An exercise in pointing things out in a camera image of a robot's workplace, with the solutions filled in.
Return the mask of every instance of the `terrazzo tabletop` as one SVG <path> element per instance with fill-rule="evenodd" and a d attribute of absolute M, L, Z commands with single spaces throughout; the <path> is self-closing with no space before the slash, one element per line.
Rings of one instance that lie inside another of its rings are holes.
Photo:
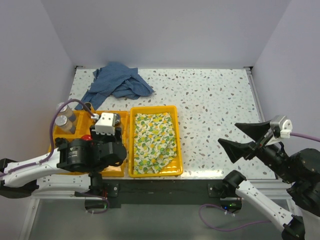
<path fill-rule="evenodd" d="M 76 70 L 70 99 L 83 97 L 93 82 L 94 71 Z M 218 143 L 219 138 L 250 142 L 251 139 L 234 124 L 260 121 L 246 70 L 139 69 L 138 73 L 155 91 L 151 96 L 137 100 L 109 96 L 98 110 L 130 111 L 132 107 L 163 105 L 177 107 L 183 173 L 161 179 L 223 179 L 234 169 L 248 179 L 275 179 L 275 174 L 257 158 L 242 158 L 235 164 L 231 163 Z M 125 169 L 125 177 L 121 179 L 133 179 L 128 175 L 128 167 Z"/>

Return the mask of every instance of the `cable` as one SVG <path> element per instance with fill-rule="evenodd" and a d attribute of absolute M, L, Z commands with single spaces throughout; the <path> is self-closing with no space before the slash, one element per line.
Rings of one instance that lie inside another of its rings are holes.
<path fill-rule="evenodd" d="M 108 209 L 110 208 L 110 202 L 109 202 L 108 199 L 105 197 L 105 195 L 104 195 L 104 196 L 98 196 L 98 195 L 92 195 L 92 194 L 82 193 L 82 192 L 81 192 L 81 194 L 82 194 L 82 195 L 86 195 L 86 196 L 88 196 L 88 197 L 100 198 L 100 199 L 102 199 L 103 201 L 106 202 L 106 208 L 105 208 L 104 210 L 97 211 L 97 212 L 95 212 L 94 210 L 92 210 L 92 211 L 86 210 L 86 211 L 87 211 L 88 213 L 90 213 L 90 214 L 103 214 L 103 213 L 105 213 L 106 211 L 108 211 Z"/>
<path fill-rule="evenodd" d="M 89 114 L 91 116 L 95 116 L 91 111 L 90 109 L 80 100 L 78 99 L 70 99 L 68 101 L 66 101 L 64 104 L 62 104 L 56 111 L 56 113 L 53 115 L 53 118 L 50 122 L 50 127 L 49 127 L 49 136 L 50 136 L 50 146 L 51 146 L 51 150 L 50 150 L 50 153 L 42 160 L 39 161 L 39 164 L 42 164 L 46 161 L 48 161 L 51 156 L 54 154 L 54 150 L 55 150 L 55 144 L 54 144 L 54 136 L 53 136 L 53 131 L 54 131 L 54 126 L 55 126 L 55 120 L 57 118 L 57 116 L 59 115 L 60 111 L 66 106 L 68 105 L 69 103 L 72 103 L 72 102 L 77 102 L 79 104 L 81 104 L 83 106 L 83 108 L 89 112 Z M 37 165 L 36 162 L 31 162 L 31 163 L 28 163 L 28 164 L 25 164 L 25 165 L 21 165 L 21 166 L 17 166 L 15 168 L 12 168 L 8 171 L 8 173 L 0 173 L 0 178 L 2 178 L 3 176 L 7 175 L 7 174 L 10 174 L 10 173 L 13 173 L 17 170 L 20 170 L 20 169 L 24 169 L 24 168 L 27 168 L 27 167 L 31 167 L 31 166 L 34 166 L 34 165 Z"/>
<path fill-rule="evenodd" d="M 241 226 L 237 226 L 235 228 L 229 228 L 229 229 L 223 229 L 223 228 L 218 228 L 218 227 L 215 227 L 213 225 L 211 225 L 210 223 L 208 223 L 204 217 L 202 216 L 202 213 L 201 213 L 201 210 L 204 208 L 204 207 L 214 207 L 214 208 L 217 208 L 221 211 L 224 211 L 226 212 L 227 214 L 232 214 L 231 212 L 229 211 L 226 211 L 225 209 L 223 209 L 222 207 L 220 206 L 217 206 L 217 205 L 214 205 L 214 204 L 203 204 L 200 206 L 199 208 L 199 217 L 201 219 L 201 221 L 207 225 L 209 228 L 211 229 L 214 229 L 214 230 L 217 230 L 217 231 L 220 231 L 220 232 L 232 232 L 232 231 L 236 231 L 236 230 L 239 230 L 239 229 L 242 229 L 242 228 L 245 228 L 247 226 L 250 226 L 250 225 L 254 225 L 254 224 L 265 224 L 265 223 L 271 223 L 270 221 L 253 221 L 253 222 L 249 222 L 249 223 L 246 223 L 244 225 L 241 225 Z"/>
<path fill-rule="evenodd" d="M 320 138 L 315 137 L 315 136 L 310 136 L 310 135 L 296 133 L 296 132 L 291 132 L 290 136 L 299 137 L 299 138 L 303 138 L 303 139 L 309 139 L 309 140 L 313 140 L 313 141 L 320 143 Z"/>

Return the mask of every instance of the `red object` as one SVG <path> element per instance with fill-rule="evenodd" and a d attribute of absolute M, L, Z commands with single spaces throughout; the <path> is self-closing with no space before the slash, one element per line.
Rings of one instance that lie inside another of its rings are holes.
<path fill-rule="evenodd" d="M 82 137 L 81 137 L 81 139 L 83 139 L 83 140 L 86 140 L 86 141 L 90 141 L 90 140 L 92 140 L 92 137 L 91 137 L 91 135 L 83 135 Z"/>

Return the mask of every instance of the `crumpled towel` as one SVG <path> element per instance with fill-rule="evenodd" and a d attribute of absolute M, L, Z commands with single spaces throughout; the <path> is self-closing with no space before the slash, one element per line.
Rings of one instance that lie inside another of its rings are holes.
<path fill-rule="evenodd" d="M 156 174 L 177 156 L 170 113 L 135 115 L 133 174 Z"/>
<path fill-rule="evenodd" d="M 93 75 L 91 88 L 86 91 L 81 101 L 90 102 L 95 110 L 111 94 L 116 98 L 126 97 L 135 100 L 154 92 L 138 74 L 138 68 L 129 68 L 119 62 L 109 62 L 107 66 L 93 72 Z M 82 105 L 78 104 L 75 109 L 81 110 Z"/>

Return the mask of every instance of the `orange tray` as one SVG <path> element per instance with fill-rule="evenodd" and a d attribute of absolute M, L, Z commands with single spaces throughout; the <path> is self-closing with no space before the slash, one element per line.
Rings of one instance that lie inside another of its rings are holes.
<path fill-rule="evenodd" d="M 173 128 L 175 131 L 177 153 L 176 157 L 165 166 L 162 171 L 158 173 L 134 174 L 134 131 L 135 131 L 135 115 L 136 114 L 162 114 L 170 113 Z M 132 178 L 143 177 L 161 177 L 161 176 L 177 176 L 181 175 L 184 171 L 182 153 L 180 147 L 180 135 L 178 124 L 178 112 L 176 106 L 142 106 L 133 107 L 130 111 L 130 126 L 129 126 L 129 176 Z"/>
<path fill-rule="evenodd" d="M 90 135 L 90 126 L 94 124 L 94 120 L 91 119 L 91 116 L 88 112 L 84 110 L 73 111 L 76 116 L 76 130 L 75 133 L 66 133 L 62 131 L 57 126 L 53 129 L 53 139 L 56 138 L 65 138 L 69 142 L 73 139 L 80 139 L 83 135 Z M 122 142 L 126 149 L 128 149 L 128 120 L 129 113 L 127 111 L 95 111 L 95 113 L 101 115 L 102 113 L 117 113 L 121 117 L 121 123 L 123 125 L 123 133 L 122 133 Z M 125 165 L 126 160 L 123 161 L 121 166 L 109 166 L 101 171 L 101 175 L 103 177 L 124 177 L 125 176 Z M 62 173 L 65 175 L 81 175 L 83 172 L 69 172 Z"/>

